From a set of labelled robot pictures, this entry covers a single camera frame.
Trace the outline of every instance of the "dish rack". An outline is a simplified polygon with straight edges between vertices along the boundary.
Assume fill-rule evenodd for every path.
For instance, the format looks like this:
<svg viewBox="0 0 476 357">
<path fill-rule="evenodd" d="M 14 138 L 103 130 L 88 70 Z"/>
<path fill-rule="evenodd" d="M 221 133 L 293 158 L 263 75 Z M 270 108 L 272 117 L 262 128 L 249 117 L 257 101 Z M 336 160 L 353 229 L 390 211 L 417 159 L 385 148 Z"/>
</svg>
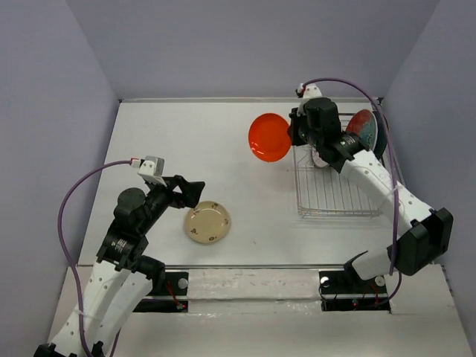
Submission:
<svg viewBox="0 0 476 357">
<path fill-rule="evenodd" d="M 341 116 L 343 129 L 352 115 Z M 295 166 L 297 212 L 302 217 L 360 216 L 382 214 L 357 186 L 334 169 L 317 168 L 309 145 L 292 147 Z"/>
</svg>

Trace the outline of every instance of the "beige plate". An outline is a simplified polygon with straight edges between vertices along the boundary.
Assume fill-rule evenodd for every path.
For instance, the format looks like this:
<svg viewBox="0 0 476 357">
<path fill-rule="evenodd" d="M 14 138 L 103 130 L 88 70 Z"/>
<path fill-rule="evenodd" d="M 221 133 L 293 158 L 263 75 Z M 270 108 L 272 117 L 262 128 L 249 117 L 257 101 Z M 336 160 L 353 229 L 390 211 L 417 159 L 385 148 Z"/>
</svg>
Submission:
<svg viewBox="0 0 476 357">
<path fill-rule="evenodd" d="M 226 236 L 231 218 L 226 209 L 216 202 L 203 201 L 185 216 L 187 235 L 199 243 L 213 243 Z"/>
</svg>

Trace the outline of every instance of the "white table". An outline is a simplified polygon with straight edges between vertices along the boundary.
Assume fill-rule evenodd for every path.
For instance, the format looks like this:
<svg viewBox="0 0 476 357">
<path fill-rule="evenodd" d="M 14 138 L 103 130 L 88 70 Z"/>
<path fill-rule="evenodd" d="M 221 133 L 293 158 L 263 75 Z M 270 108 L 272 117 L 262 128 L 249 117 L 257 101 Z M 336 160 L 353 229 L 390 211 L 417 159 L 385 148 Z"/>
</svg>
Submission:
<svg viewBox="0 0 476 357">
<path fill-rule="evenodd" d="M 297 214 L 292 155 L 264 163 L 248 147 L 251 122 L 265 112 L 288 117 L 298 102 L 282 100 L 165 100 L 122 103 L 106 162 L 157 155 L 165 176 L 205 181 L 202 200 L 224 205 L 231 230 L 212 245 L 184 232 L 186 210 L 170 208 L 147 234 L 146 254 L 169 266 L 335 265 L 369 248 L 387 246 L 391 227 L 374 219 L 303 219 Z M 362 101 L 338 101 L 339 112 L 369 109 Z M 147 188 L 129 167 L 105 170 L 100 178 L 80 265 L 88 266 L 113 219 L 118 194 Z"/>
<path fill-rule="evenodd" d="M 249 272 L 190 271 L 189 312 L 132 314 L 115 357 L 472 355 L 438 265 L 404 278 L 391 314 L 322 312 L 316 270 Z M 83 283 L 90 273 L 90 267 L 80 267 Z M 396 276 L 385 279 L 387 290 L 393 291 Z M 68 271 L 49 341 L 75 303 Z"/>
</svg>

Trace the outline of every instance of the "wall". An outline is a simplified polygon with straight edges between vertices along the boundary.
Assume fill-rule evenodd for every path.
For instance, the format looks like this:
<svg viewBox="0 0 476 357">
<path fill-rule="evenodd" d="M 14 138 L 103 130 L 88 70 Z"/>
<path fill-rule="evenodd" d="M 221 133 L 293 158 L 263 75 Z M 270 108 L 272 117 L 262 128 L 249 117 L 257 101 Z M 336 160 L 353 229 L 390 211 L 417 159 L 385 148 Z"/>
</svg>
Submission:
<svg viewBox="0 0 476 357">
<path fill-rule="evenodd" d="M 438 2 L 67 1 L 121 98 L 289 97 L 322 76 L 383 96 Z"/>
<path fill-rule="evenodd" d="M 4 0 L 0 48 L 0 354 L 23 357 L 46 342 L 65 275 L 60 202 L 103 162 L 118 102 L 63 0 Z M 67 208 L 75 257 L 97 181 Z"/>
<path fill-rule="evenodd" d="M 409 188 L 454 214 L 446 265 L 476 354 L 476 25 L 473 0 L 442 0 L 385 99 Z"/>
</svg>

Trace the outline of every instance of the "orange plate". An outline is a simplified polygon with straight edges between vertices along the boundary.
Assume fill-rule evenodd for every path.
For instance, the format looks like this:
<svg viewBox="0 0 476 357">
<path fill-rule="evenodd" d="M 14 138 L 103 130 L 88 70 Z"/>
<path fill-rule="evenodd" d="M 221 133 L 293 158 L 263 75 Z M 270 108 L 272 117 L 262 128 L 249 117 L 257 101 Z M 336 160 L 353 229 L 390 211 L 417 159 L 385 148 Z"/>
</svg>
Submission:
<svg viewBox="0 0 476 357">
<path fill-rule="evenodd" d="M 278 114 L 266 113 L 254 120 L 248 133 L 251 151 L 261 160 L 275 162 L 291 148 L 288 122 Z"/>
</svg>

